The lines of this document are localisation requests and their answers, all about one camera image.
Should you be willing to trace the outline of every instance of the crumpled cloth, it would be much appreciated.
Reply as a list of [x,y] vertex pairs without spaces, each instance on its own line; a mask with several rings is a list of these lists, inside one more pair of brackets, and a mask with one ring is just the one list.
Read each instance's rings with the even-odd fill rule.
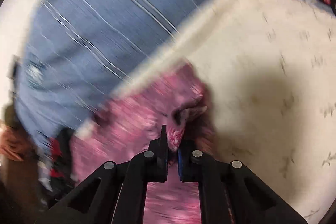
[[[190,65],[169,73],[142,92],[111,99],[94,116],[90,138],[72,139],[73,172],[84,180],[102,163],[129,161],[159,138],[166,124],[168,146],[176,151],[182,137],[195,140],[198,149],[212,153],[213,130],[205,85]],[[197,183],[181,183],[177,165],[168,169],[165,183],[149,183],[144,223],[200,223]]]

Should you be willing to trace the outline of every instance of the colorful fabric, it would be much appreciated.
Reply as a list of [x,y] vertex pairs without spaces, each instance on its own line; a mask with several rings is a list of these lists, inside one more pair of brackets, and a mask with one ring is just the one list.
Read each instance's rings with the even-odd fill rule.
[[[102,163],[129,161],[159,138],[167,125],[168,146],[176,151],[182,137],[212,153],[213,131],[206,110],[210,106],[204,84],[190,65],[164,75],[139,94],[109,100],[95,115],[93,134],[72,140],[73,172],[84,180]],[[164,184],[149,183],[144,223],[200,223],[198,184],[182,184],[176,164]]]

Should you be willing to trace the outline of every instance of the brown fabric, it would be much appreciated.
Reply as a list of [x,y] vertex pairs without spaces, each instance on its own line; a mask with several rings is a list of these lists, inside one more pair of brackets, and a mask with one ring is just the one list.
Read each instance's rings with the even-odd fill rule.
[[9,159],[23,161],[26,157],[32,155],[32,152],[33,145],[27,132],[22,127],[17,129],[6,127],[0,135],[0,154]]
[[4,111],[5,125],[16,128],[18,126],[14,104],[8,105]]

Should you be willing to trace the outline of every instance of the pink fabric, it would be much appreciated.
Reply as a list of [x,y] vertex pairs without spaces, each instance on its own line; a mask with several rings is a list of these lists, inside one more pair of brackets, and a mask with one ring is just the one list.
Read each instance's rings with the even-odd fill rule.
[[[162,76],[139,94],[111,99],[94,117],[92,136],[72,140],[73,172],[84,180],[107,160],[129,161],[146,150],[167,125],[168,146],[176,151],[182,137],[212,152],[213,133],[207,115],[209,100],[204,84],[190,65]],[[149,183],[144,223],[200,223],[197,183],[181,183],[176,164],[166,183]]]

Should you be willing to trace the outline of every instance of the red and black fabric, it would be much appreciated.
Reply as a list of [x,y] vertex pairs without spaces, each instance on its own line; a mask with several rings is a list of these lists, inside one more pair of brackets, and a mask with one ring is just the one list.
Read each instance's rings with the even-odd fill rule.
[[73,129],[63,128],[56,138],[48,138],[52,162],[49,171],[52,191],[41,185],[41,202],[46,204],[47,208],[52,207],[75,186],[74,181],[71,179],[72,156],[70,140],[73,133]]

